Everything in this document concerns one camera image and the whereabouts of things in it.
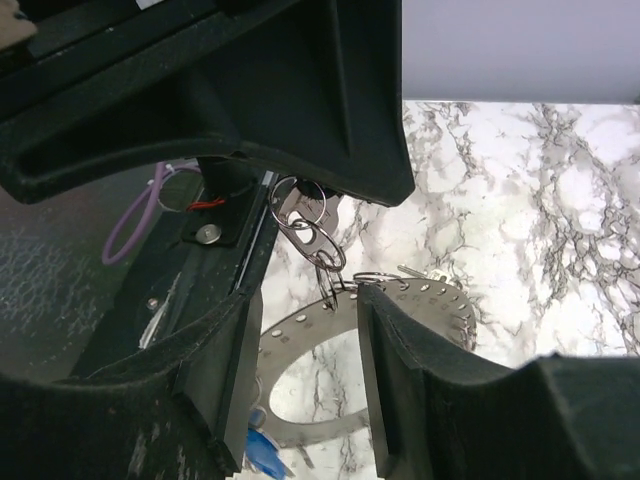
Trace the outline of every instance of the keyhole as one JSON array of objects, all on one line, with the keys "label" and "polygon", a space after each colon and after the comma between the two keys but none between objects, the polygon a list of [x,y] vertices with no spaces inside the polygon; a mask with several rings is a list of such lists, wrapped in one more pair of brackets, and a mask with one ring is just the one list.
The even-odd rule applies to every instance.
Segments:
[{"label": "keyhole", "polygon": [[[293,211],[289,214],[287,222],[289,223],[289,225],[291,225],[293,222],[295,222],[296,220],[300,220],[301,218],[302,215],[300,215],[297,211]],[[313,241],[313,230],[311,230],[311,228],[308,228],[306,230],[294,230],[294,232],[296,232],[296,235],[298,235],[300,241],[305,245],[309,245]]]}]

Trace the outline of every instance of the metal disc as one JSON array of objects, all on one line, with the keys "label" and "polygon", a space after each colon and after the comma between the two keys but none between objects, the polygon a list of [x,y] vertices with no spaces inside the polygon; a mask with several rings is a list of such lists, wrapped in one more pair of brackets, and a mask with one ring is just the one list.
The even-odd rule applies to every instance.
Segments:
[{"label": "metal disc", "polygon": [[196,241],[202,245],[211,245],[220,240],[222,230],[217,225],[209,223],[204,225],[196,233]]},{"label": "metal disc", "polygon": [[[465,350],[475,349],[476,318],[464,293],[435,280],[403,280],[406,283],[380,285],[415,321]],[[368,425],[366,409],[323,422],[293,423],[278,417],[270,406],[273,387],[290,365],[321,343],[357,327],[357,295],[345,291],[337,299],[337,310],[327,309],[322,300],[312,303],[275,324],[260,339],[257,375],[263,385],[260,405],[267,413],[263,428],[283,448],[324,442]]]}]

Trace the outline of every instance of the blue plastic part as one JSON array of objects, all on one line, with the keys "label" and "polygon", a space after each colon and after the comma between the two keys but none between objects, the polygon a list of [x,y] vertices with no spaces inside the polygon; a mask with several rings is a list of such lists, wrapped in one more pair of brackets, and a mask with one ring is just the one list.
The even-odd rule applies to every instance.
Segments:
[{"label": "blue plastic part", "polygon": [[262,473],[276,480],[286,479],[284,463],[278,457],[278,450],[260,432],[249,429],[246,454],[249,461]]},{"label": "blue plastic part", "polygon": [[249,428],[257,429],[262,427],[266,414],[257,408],[249,414]]}]

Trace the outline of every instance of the screw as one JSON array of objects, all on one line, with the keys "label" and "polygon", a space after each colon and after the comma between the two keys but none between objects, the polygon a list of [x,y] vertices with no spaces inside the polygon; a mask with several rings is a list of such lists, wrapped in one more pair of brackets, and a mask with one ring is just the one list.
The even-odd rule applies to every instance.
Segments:
[{"label": "screw", "polygon": [[157,298],[150,298],[149,300],[147,300],[147,308],[153,312],[158,308],[159,303],[160,302],[158,302]]}]

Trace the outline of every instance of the hole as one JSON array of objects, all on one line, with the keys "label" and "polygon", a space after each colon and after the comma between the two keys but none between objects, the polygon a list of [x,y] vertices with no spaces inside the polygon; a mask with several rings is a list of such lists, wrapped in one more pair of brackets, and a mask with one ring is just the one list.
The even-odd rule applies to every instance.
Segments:
[{"label": "hole", "polygon": [[[291,225],[296,220],[303,220],[303,217],[297,211],[293,211],[287,217],[287,223]],[[314,234],[312,229],[308,228],[306,230],[294,230],[294,232],[296,232],[296,235],[298,236],[300,241],[305,245],[309,245],[311,242],[313,242]]]},{"label": "hole", "polygon": [[[323,366],[327,362],[349,368],[329,371]],[[357,330],[321,343],[313,356],[311,351],[302,354],[276,382],[269,404],[275,415],[295,423],[333,420],[366,408]]]}]

